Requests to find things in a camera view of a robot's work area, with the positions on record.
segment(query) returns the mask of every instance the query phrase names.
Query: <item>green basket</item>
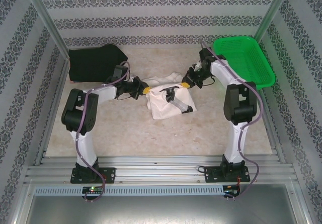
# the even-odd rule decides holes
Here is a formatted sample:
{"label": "green basket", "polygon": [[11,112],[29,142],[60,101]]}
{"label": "green basket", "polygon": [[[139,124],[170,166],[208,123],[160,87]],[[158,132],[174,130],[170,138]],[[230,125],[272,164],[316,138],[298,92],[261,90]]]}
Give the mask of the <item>green basket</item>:
{"label": "green basket", "polygon": [[236,36],[217,39],[216,54],[226,57],[230,67],[247,82],[254,82],[257,90],[275,83],[275,75],[255,39]]}

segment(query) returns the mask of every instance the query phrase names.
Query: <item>purple cable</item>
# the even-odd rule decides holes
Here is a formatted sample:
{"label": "purple cable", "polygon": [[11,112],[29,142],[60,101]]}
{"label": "purple cable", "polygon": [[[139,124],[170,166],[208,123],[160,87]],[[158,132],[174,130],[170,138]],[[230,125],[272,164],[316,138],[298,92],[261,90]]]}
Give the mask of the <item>purple cable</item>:
{"label": "purple cable", "polygon": [[259,115],[258,115],[258,117],[254,120],[254,121],[251,121],[251,122],[249,122],[248,124],[246,124],[246,125],[244,125],[243,127],[241,127],[240,128],[240,134],[239,134],[239,138],[238,138],[238,151],[239,151],[239,154],[240,154],[240,156],[244,159],[244,160],[246,160],[246,161],[248,161],[248,162],[250,162],[250,163],[252,163],[252,164],[254,164],[255,166],[256,166],[256,168],[257,168],[257,171],[256,171],[256,174],[255,174],[255,176],[254,176],[254,178],[252,179],[252,181],[250,182],[250,184],[247,186],[247,188],[238,196],[238,197],[240,197],[242,194],[244,194],[250,187],[251,187],[251,185],[256,181],[256,179],[257,179],[257,177],[258,177],[258,174],[259,174],[259,172],[260,172],[260,167],[259,167],[259,165],[255,162],[255,161],[253,161],[253,160],[250,160],[250,159],[248,159],[248,158],[246,158],[244,155],[243,155],[243,153],[242,153],[242,150],[241,150],[241,139],[242,139],[242,135],[243,135],[243,131],[244,131],[244,129],[246,128],[246,127],[248,127],[248,126],[250,126],[250,125],[253,125],[254,123],[256,123],[256,122],[258,122],[260,119],[261,119],[261,117],[262,117],[262,115],[263,115],[263,101],[262,101],[262,98],[261,98],[261,96],[258,94],[258,92],[254,89],[254,88],[252,88],[250,85],[248,85],[247,83],[245,83],[245,82],[243,82],[242,80],[240,80],[240,77],[239,76],[237,76],[231,69],[230,69],[230,67],[228,67],[228,65],[227,64],[225,64],[217,55],[216,55],[216,53],[215,53],[215,51],[213,51],[211,48],[209,48],[209,47],[207,47],[206,45],[205,45],[205,43],[204,42],[200,42],[201,43],[201,45],[203,45],[205,48],[207,48],[208,50],[209,50],[209,52],[210,53],[212,53],[213,54],[213,56],[215,56],[215,58],[220,62],[220,64],[223,66],[223,67],[225,67],[226,69],[227,69],[227,71],[235,78],[235,80],[237,80],[239,83],[241,83],[241,84],[243,84],[244,86],[246,86],[248,89],[250,89],[254,94],[255,94],[255,96],[257,97],[257,99],[258,99],[258,101],[259,101],[259,105],[260,105],[260,113],[259,113]]}
{"label": "purple cable", "polygon": [[[92,91],[95,91],[95,90],[98,90],[98,89],[101,89],[101,88],[105,88],[105,87],[108,87],[108,86],[111,86],[111,85],[114,85],[115,83],[118,83],[120,82],[121,80],[123,80],[127,74],[130,72],[130,63],[127,62],[127,61],[123,61],[121,64],[127,64],[128,65],[128,69],[126,71],[126,73],[120,78],[120,79],[117,79],[116,81],[114,82],[111,82],[111,83],[108,83],[108,84],[102,84],[98,87],[95,87],[95,88],[92,88],[90,90],[88,90],[86,92],[86,95],[85,95],[85,102],[84,102],[84,108],[83,108],[83,114],[82,114],[82,119],[81,119],[81,123],[79,124],[79,128],[76,132],[76,138],[75,138],[75,147],[76,147],[76,152],[78,154],[78,156],[80,157],[80,159],[92,170],[94,171],[101,179],[102,179],[102,192],[100,193],[100,195],[98,197],[96,197],[94,200],[91,200],[91,202],[94,202],[94,201],[97,201],[99,198],[101,198],[101,196],[104,194],[104,191],[105,191],[105,179],[104,177],[96,170],[94,169],[84,158],[83,156],[81,155],[81,152],[79,151],[79,148],[78,148],[78,137],[79,137],[79,132],[81,131],[82,127],[83,127],[83,124],[84,124],[84,120],[85,120],[85,116],[86,116],[86,109],[87,109],[87,102],[88,102],[88,98],[89,98],[89,94],[92,92]],[[88,199],[86,199],[87,197],[87,193],[85,194],[84,196],[84,199],[85,201],[87,202]]]}

